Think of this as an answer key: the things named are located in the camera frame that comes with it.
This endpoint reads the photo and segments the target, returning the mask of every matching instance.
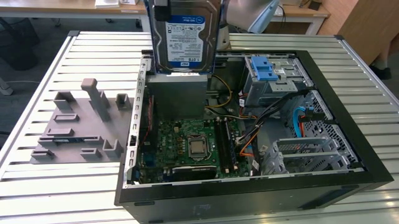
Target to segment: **yellow wire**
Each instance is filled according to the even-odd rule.
[[[206,106],[206,108],[218,108],[218,107],[223,107],[225,105],[227,105],[231,101],[231,98],[233,98],[233,95],[231,95],[231,89],[230,89],[230,86],[227,85],[227,83],[225,82],[225,80],[217,76],[217,75],[212,75],[212,77],[217,77],[217,79],[219,79],[221,82],[223,82],[223,84],[226,85],[227,89],[229,89],[229,94],[230,94],[230,97],[229,97],[229,100],[226,101],[226,103],[223,104],[219,104],[219,105],[212,105],[212,106]]]

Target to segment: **blue cable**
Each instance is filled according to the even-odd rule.
[[[301,134],[301,129],[299,129],[299,125],[298,125],[298,112],[299,111],[306,111],[306,108],[303,106],[295,108],[294,113],[293,113],[293,123],[294,123],[294,130],[297,133],[298,138],[302,138],[302,134]]]

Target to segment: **hard drive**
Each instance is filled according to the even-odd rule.
[[[222,0],[147,0],[158,73],[214,71]]]

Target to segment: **aluminum slatted surface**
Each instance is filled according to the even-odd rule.
[[[399,180],[399,114],[397,104],[371,81],[358,61],[333,37],[295,35],[233,35],[235,49],[309,50],[383,163]],[[82,32],[68,38],[38,88],[22,119],[2,150],[10,150],[0,168],[0,223],[136,223],[123,208],[114,206],[119,163],[31,165],[55,105],[59,90],[75,97],[83,78],[96,78],[108,97],[126,92],[134,97],[142,49],[151,49],[146,33]],[[398,223],[399,181],[359,193],[319,210],[212,219],[226,223]]]

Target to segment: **wooden cabinet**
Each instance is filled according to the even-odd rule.
[[[366,61],[371,63],[399,33],[399,0],[323,0],[331,16],[321,35],[343,35]]]

